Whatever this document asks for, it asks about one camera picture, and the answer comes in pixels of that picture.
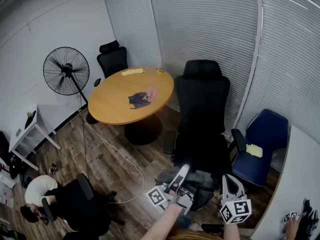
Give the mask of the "dark blue cloth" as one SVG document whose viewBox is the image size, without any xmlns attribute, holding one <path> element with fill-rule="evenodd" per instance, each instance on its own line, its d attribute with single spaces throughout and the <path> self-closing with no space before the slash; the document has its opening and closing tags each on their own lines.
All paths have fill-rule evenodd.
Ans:
<svg viewBox="0 0 320 240">
<path fill-rule="evenodd" d="M 133 105 L 131 109 L 139 109 L 151 104 L 148 100 L 148 94 L 146 92 L 138 92 L 128 97 L 129 104 Z"/>
</svg>

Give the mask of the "grey window blinds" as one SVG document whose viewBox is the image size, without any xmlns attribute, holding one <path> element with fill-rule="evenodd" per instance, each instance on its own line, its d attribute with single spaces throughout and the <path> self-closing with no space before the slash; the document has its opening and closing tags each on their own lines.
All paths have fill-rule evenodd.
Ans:
<svg viewBox="0 0 320 240">
<path fill-rule="evenodd" d="M 225 133 L 263 109 L 320 143 L 320 0 L 105 0 L 132 67 L 173 77 L 216 61 L 230 80 Z"/>
</svg>

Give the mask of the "person's left forearm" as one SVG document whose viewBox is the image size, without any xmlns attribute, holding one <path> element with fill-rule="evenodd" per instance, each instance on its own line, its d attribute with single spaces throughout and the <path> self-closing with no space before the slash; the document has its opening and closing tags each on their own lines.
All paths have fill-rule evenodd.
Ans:
<svg viewBox="0 0 320 240">
<path fill-rule="evenodd" d="M 147 231 L 140 240 L 166 240 L 183 208 L 176 203 L 170 203 L 162 216 Z"/>
</svg>

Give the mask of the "small white table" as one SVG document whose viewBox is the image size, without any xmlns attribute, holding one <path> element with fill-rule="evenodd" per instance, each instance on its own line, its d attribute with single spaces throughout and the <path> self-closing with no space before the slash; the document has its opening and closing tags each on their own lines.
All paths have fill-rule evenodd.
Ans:
<svg viewBox="0 0 320 240">
<path fill-rule="evenodd" d="M 25 127 L 28 119 L 27 113 L 33 113 L 34 111 L 35 113 L 31 123 Z M 23 163 L 38 171 L 39 168 L 35 164 L 30 162 L 26 157 L 17 151 L 17 147 L 21 144 L 21 142 L 24 142 L 25 137 L 34 128 L 36 128 L 55 148 L 58 150 L 61 149 L 61 146 L 49 136 L 51 133 L 56 135 L 57 132 L 49 124 L 49 122 L 42 117 L 38 105 L 36 103 L 31 103 L 29 106 L 27 106 L 27 108 L 23 109 L 22 112 L 18 114 L 17 121 L 14 123 L 11 130 L 8 151 L 12 152 L 16 157 L 21 159 Z"/>
</svg>

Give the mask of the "pink cloth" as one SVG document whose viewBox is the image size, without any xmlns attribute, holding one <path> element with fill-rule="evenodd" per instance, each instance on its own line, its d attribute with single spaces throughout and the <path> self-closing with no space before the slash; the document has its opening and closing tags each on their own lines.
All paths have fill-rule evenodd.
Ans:
<svg viewBox="0 0 320 240">
<path fill-rule="evenodd" d="M 146 91 L 146 100 L 151 103 L 156 98 L 157 94 L 157 88 L 149 87 Z"/>
</svg>

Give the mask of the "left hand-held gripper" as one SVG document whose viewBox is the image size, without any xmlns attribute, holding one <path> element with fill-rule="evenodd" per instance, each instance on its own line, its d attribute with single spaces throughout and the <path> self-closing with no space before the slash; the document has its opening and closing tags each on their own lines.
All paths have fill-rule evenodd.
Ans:
<svg viewBox="0 0 320 240">
<path fill-rule="evenodd" d="M 164 182 L 149 190 L 146 193 L 146 196 L 151 204 L 154 207 L 177 204 L 182 208 L 183 213 L 186 215 L 194 202 L 194 195 L 186 188 L 182 187 L 189 170 L 190 166 L 184 164 L 170 184 Z"/>
</svg>

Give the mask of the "black mesh office chair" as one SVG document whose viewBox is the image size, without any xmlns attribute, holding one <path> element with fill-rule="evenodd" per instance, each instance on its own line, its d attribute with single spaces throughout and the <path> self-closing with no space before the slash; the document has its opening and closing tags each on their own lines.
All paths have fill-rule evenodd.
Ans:
<svg viewBox="0 0 320 240">
<path fill-rule="evenodd" d="M 128 68 L 127 49 L 120 46 L 117 40 L 101 45 L 99 52 L 97 61 L 105 79 Z"/>
</svg>

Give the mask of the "round wooden table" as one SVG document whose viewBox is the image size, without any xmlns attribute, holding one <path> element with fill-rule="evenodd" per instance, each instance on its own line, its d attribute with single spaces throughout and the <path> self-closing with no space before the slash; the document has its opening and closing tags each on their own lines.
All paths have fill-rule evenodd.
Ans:
<svg viewBox="0 0 320 240">
<path fill-rule="evenodd" d="M 122 71 L 103 80 L 88 101 L 91 116 L 107 125 L 123 125 L 126 139 L 134 145 L 154 142 L 162 133 L 156 116 L 170 99 L 174 80 L 168 72 L 158 73 L 154 67 L 143 67 L 142 73 L 124 75 Z M 134 108 L 129 97 L 136 93 L 157 91 L 149 105 Z"/>
</svg>

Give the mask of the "person's right forearm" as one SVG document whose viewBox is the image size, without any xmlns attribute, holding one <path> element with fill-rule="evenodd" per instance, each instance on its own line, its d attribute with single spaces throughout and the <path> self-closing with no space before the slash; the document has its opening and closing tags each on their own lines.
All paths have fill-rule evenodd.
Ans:
<svg viewBox="0 0 320 240">
<path fill-rule="evenodd" d="M 224 224 L 223 240 L 241 240 L 237 224 Z"/>
</svg>

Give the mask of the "white printed boxes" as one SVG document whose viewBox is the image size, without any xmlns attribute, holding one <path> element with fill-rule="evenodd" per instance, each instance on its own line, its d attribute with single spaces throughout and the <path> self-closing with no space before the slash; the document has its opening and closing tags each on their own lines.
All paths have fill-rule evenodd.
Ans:
<svg viewBox="0 0 320 240">
<path fill-rule="evenodd" d="M 16 181 L 0 173 L 0 203 L 9 208 L 14 207 L 13 187 Z"/>
</svg>

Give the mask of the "small yellow cloth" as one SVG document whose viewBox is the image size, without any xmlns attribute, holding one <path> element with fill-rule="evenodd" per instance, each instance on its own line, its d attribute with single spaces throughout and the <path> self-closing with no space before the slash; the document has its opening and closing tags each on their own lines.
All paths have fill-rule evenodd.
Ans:
<svg viewBox="0 0 320 240">
<path fill-rule="evenodd" d="M 263 149 L 254 144 L 246 144 L 246 152 L 257 158 L 263 157 Z"/>
</svg>

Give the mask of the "grey backpack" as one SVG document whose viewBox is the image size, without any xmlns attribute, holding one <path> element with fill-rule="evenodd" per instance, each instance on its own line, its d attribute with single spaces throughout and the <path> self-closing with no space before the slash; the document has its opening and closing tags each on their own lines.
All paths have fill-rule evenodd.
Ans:
<svg viewBox="0 0 320 240">
<path fill-rule="evenodd" d="M 179 172 L 179 167 L 173 167 L 161 172 L 155 179 L 156 185 L 169 184 Z M 197 211 L 213 198 L 215 190 L 219 189 L 219 184 L 211 176 L 205 175 L 202 171 L 189 172 L 182 183 L 182 189 L 193 195 L 191 211 Z"/>
</svg>

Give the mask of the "black high-back office chair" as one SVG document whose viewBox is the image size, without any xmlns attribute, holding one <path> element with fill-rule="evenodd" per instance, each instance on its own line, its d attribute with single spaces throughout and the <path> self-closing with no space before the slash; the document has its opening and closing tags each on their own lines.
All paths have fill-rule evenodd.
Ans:
<svg viewBox="0 0 320 240">
<path fill-rule="evenodd" d="M 223 135 L 230 85 L 219 64 L 208 59 L 187 61 L 183 74 L 174 79 L 180 121 L 176 130 L 165 133 L 163 152 L 175 167 L 188 164 L 191 172 L 209 173 L 218 180 L 232 173 L 230 153 L 246 151 L 246 141 L 236 128 L 230 145 Z"/>
</svg>

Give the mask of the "black flat item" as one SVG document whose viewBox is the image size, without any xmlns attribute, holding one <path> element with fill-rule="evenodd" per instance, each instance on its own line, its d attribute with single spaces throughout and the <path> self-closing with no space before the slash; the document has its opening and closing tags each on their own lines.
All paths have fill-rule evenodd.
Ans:
<svg viewBox="0 0 320 240">
<path fill-rule="evenodd" d="M 34 110 L 33 112 L 27 112 L 27 120 L 25 122 L 24 129 L 27 129 L 29 125 L 33 122 L 34 118 L 36 117 L 37 111 Z"/>
</svg>

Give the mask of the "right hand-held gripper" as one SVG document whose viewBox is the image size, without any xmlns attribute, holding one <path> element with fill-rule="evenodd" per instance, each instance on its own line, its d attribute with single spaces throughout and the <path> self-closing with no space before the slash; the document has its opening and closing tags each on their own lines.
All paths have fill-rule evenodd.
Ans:
<svg viewBox="0 0 320 240">
<path fill-rule="evenodd" d="M 243 223 L 251 216 L 251 200 L 247 198 L 243 184 L 234 176 L 222 176 L 221 197 L 224 203 L 219 212 L 226 225 Z"/>
</svg>

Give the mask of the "black swivel chair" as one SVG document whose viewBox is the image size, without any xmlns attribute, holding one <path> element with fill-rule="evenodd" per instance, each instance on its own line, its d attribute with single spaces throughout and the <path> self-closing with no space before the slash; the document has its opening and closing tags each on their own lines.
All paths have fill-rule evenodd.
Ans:
<svg viewBox="0 0 320 240">
<path fill-rule="evenodd" d="M 49 204 L 46 196 L 41 202 L 50 221 L 61 218 L 71 228 L 63 240 L 99 240 L 108 232 L 111 222 L 125 225 L 107 210 L 107 204 L 116 195 L 115 191 L 107 195 L 95 191 L 88 178 L 80 173 L 76 179 L 56 189 L 55 203 Z"/>
</svg>

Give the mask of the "white desk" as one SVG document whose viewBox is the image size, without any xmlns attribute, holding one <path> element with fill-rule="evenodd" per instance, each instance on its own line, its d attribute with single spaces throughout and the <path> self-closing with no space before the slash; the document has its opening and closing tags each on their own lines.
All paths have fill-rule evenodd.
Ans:
<svg viewBox="0 0 320 240">
<path fill-rule="evenodd" d="M 320 219 L 320 144 L 291 125 L 287 151 L 275 191 L 251 240 L 280 240 L 284 216 L 302 212 L 303 200 L 318 211 Z M 311 236 L 320 234 L 320 221 Z"/>
</svg>

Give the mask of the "black standing fan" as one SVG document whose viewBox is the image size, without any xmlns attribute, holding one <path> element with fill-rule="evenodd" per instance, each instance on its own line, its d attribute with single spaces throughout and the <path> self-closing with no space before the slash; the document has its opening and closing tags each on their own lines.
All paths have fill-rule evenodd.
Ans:
<svg viewBox="0 0 320 240">
<path fill-rule="evenodd" d="M 55 93 L 63 96 L 79 94 L 86 104 L 89 103 L 83 89 L 89 81 L 90 67 L 77 49 L 62 46 L 51 51 L 43 63 L 43 77 Z"/>
</svg>

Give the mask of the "long yellow cloth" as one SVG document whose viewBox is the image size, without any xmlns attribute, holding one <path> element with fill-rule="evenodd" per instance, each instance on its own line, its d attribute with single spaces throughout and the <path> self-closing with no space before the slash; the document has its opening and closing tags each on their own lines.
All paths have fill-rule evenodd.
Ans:
<svg viewBox="0 0 320 240">
<path fill-rule="evenodd" d="M 133 74 L 143 74 L 145 71 L 142 68 L 134 68 L 134 69 L 128 69 L 126 71 L 121 72 L 122 76 L 130 76 Z"/>
</svg>

